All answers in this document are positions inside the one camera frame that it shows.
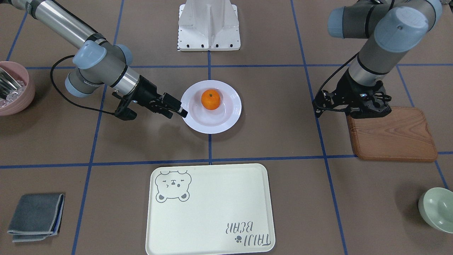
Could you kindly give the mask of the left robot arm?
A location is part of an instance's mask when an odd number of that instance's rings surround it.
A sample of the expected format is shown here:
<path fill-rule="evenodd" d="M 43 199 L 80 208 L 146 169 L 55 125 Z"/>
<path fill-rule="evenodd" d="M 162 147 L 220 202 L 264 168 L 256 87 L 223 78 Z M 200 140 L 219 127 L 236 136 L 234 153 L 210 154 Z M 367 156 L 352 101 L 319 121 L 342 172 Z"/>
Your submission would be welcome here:
<path fill-rule="evenodd" d="M 351 57 L 333 92 L 322 87 L 312 106 L 319 118 L 325 111 L 351 118 L 382 118 L 390 114 L 390 95 L 383 78 L 440 20 L 439 0 L 358 0 L 334 9 L 327 31 L 341 39 L 366 39 Z"/>

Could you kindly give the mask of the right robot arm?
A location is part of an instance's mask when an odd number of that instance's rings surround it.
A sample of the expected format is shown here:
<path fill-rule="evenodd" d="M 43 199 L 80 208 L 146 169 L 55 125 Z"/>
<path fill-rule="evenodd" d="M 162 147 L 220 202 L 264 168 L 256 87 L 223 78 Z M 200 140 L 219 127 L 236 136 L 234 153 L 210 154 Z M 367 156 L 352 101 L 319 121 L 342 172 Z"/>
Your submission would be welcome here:
<path fill-rule="evenodd" d="M 76 97 L 87 97 L 102 85 L 113 89 L 120 100 L 110 115 L 123 121 L 134 120 L 137 113 L 129 108 L 137 103 L 148 110 L 172 118 L 173 113 L 186 118 L 182 103 L 168 93 L 159 94 L 157 87 L 131 68 L 131 51 L 125 45 L 112 45 L 102 34 L 79 19 L 55 0 L 2 0 L 2 4 L 24 10 L 75 46 L 74 71 L 65 86 Z"/>

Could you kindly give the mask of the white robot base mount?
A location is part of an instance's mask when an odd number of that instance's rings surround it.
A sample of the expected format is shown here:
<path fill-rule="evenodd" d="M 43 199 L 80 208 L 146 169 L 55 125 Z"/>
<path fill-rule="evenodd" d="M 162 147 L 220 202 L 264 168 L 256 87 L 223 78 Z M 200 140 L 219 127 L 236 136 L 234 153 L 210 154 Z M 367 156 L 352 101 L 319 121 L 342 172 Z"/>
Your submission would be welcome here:
<path fill-rule="evenodd" d="M 187 0 L 179 6 L 180 51 L 236 51 L 241 48 L 238 9 L 229 0 Z"/>

